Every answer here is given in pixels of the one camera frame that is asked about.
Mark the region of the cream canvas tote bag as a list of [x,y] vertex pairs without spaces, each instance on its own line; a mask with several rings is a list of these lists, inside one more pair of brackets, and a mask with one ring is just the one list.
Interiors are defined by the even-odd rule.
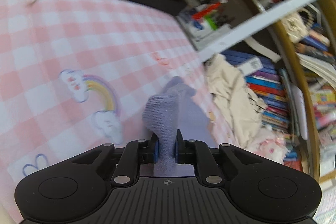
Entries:
[[261,128],[266,103],[245,81],[243,74],[222,54],[206,63],[206,83],[213,103],[229,124],[240,147],[245,148]]

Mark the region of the purple garment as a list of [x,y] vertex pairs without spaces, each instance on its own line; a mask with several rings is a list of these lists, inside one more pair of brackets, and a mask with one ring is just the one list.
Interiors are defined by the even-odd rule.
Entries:
[[190,164],[175,162],[175,141],[177,131],[183,139],[200,140],[209,147],[217,144],[211,135],[210,118],[193,101],[196,90],[184,83],[180,77],[173,77],[159,94],[151,96],[142,114],[145,127],[157,135],[158,161],[154,165],[155,177],[193,176]]

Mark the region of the white pink bunny plush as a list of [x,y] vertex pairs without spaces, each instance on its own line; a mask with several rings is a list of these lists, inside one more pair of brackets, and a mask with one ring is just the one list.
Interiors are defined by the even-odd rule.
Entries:
[[261,128],[245,150],[279,164],[284,164],[286,154],[289,152],[284,137],[267,128]]

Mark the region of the pink checked cartoon mat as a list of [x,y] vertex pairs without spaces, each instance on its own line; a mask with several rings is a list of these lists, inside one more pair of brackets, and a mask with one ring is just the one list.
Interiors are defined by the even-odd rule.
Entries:
[[122,0],[1,0],[1,223],[18,223],[25,176],[114,141],[146,137],[143,108],[173,77],[196,93],[205,130],[191,138],[234,143],[213,104],[203,64],[170,15]]

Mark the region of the white slim box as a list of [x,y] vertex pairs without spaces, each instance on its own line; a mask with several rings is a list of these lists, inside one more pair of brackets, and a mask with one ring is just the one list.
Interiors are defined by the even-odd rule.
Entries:
[[254,57],[242,64],[239,64],[237,69],[242,73],[243,76],[248,76],[263,69],[263,65],[258,57]]

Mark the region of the row of colourful books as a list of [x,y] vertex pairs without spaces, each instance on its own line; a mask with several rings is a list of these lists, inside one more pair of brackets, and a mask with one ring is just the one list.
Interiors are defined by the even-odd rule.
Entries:
[[252,72],[244,73],[244,77],[248,87],[266,104],[262,124],[287,133],[291,124],[288,98],[272,60],[235,50],[225,50],[222,55],[228,63],[237,68],[256,61],[256,68]]

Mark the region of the white tablet on books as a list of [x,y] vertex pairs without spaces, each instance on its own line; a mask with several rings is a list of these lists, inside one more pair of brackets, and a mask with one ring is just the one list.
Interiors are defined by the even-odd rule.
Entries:
[[299,133],[303,140],[307,140],[308,129],[307,129],[307,118],[305,110],[305,100],[303,98],[303,93],[294,84],[291,84],[291,92],[293,94],[294,104],[298,115]]

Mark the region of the wooden bookshelf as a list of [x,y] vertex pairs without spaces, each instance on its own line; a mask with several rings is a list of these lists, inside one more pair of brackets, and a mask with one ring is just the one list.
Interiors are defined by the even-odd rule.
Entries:
[[[322,22],[325,25],[327,34],[331,38],[331,52],[335,53],[335,0],[319,0],[318,7],[321,9]],[[313,103],[308,91],[308,84],[304,75],[303,67],[299,62],[299,57],[294,51],[294,45],[290,42],[285,33],[283,25],[278,21],[272,25],[272,30],[276,37],[280,39],[284,60],[289,62],[289,71],[293,73],[294,82],[303,92],[305,110],[307,116],[308,141],[306,142],[305,153],[307,164],[311,175],[317,182],[323,183],[335,177],[335,171],[324,176],[320,174],[320,149],[318,130],[315,122]]]

